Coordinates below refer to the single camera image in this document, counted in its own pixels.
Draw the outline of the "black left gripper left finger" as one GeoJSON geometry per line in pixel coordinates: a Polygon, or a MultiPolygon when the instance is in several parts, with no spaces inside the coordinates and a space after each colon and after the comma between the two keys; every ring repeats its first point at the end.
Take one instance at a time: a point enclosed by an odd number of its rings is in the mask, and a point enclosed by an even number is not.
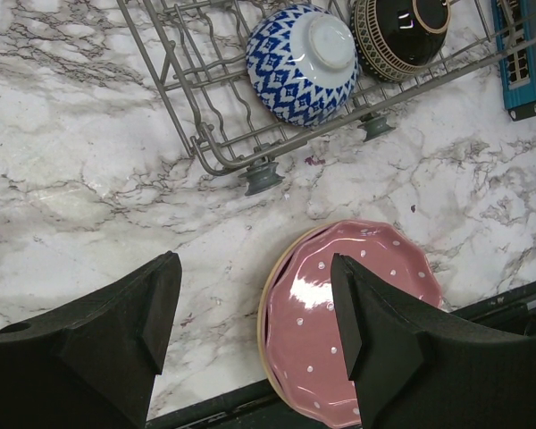
{"type": "Polygon", "coordinates": [[[120,280],[0,330],[0,428],[142,428],[182,267],[168,251],[120,280]]]}

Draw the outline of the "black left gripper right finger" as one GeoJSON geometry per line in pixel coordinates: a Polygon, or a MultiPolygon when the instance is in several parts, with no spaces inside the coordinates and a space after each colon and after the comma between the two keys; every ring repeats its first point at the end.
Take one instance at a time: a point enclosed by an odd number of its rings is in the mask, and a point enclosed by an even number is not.
{"type": "Polygon", "coordinates": [[[335,255],[331,286],[365,428],[536,428],[536,282],[453,312],[335,255]]]}

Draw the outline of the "pink plate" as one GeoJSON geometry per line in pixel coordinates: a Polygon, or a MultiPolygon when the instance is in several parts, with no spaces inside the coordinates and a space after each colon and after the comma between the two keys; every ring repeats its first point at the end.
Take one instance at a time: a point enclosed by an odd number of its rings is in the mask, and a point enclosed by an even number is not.
{"type": "MultiPolygon", "coordinates": [[[[425,253],[388,223],[334,222],[326,231],[296,246],[267,296],[265,350],[279,379],[297,366],[304,373],[326,344],[339,335],[331,290],[331,261],[340,253],[354,258],[389,284],[434,306],[442,290],[425,253]]],[[[343,350],[339,341],[335,344],[343,350]]]]}

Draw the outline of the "red patterned glass bowl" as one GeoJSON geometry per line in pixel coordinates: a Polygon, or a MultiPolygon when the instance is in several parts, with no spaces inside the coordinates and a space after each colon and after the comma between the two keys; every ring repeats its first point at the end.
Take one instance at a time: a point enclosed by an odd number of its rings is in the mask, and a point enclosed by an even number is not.
{"type": "Polygon", "coordinates": [[[336,114],[359,73],[350,29],[313,4],[292,4],[258,22],[245,58],[260,101],[278,119],[300,127],[320,125],[336,114]]]}

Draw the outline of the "brown patterned bowl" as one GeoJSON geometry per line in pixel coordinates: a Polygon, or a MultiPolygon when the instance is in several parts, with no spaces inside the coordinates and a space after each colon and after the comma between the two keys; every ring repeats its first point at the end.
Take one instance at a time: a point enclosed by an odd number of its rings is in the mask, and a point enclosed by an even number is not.
{"type": "Polygon", "coordinates": [[[449,1],[364,0],[354,2],[349,27],[363,72],[400,83],[426,69],[449,24],[449,1]]]}

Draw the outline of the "grey wire dish rack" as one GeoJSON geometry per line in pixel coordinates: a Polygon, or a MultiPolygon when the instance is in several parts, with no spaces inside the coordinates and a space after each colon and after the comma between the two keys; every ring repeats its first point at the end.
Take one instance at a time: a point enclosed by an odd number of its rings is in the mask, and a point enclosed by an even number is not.
{"type": "Polygon", "coordinates": [[[536,1],[121,1],[188,155],[255,195],[277,158],[497,65],[514,121],[536,115],[536,1]]]}

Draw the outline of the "beige bottom plate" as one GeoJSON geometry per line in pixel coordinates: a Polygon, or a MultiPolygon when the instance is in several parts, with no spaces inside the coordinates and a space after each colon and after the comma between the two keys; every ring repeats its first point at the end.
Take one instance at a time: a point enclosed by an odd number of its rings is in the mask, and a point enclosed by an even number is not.
{"type": "Polygon", "coordinates": [[[275,282],[275,279],[280,274],[282,267],[285,265],[285,263],[291,258],[292,254],[295,251],[296,246],[298,246],[303,240],[309,240],[312,237],[317,236],[318,234],[321,234],[322,232],[326,231],[328,228],[330,228],[333,225],[333,222],[331,223],[324,223],[321,225],[318,225],[311,230],[306,231],[302,235],[298,236],[293,242],[290,242],[289,245],[286,247],[285,250],[281,252],[278,259],[274,263],[272,270],[270,271],[267,280],[264,283],[263,291],[261,294],[261,298],[258,305],[258,312],[257,312],[257,322],[256,322],[256,339],[257,339],[257,347],[260,355],[260,360],[264,369],[264,372],[267,376],[267,380],[269,384],[272,386],[278,397],[283,400],[286,404],[289,404],[285,394],[281,388],[280,382],[277,380],[276,376],[274,375],[266,356],[266,350],[265,350],[265,328],[267,323],[267,296],[268,293],[272,287],[272,284],[275,282]]]}

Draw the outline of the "blue network switch box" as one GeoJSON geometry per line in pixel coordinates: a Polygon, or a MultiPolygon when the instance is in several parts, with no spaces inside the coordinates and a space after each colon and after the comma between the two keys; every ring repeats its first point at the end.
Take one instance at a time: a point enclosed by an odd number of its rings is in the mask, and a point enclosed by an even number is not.
{"type": "Polygon", "coordinates": [[[536,1],[492,4],[503,104],[514,122],[536,116],[536,1]]]}

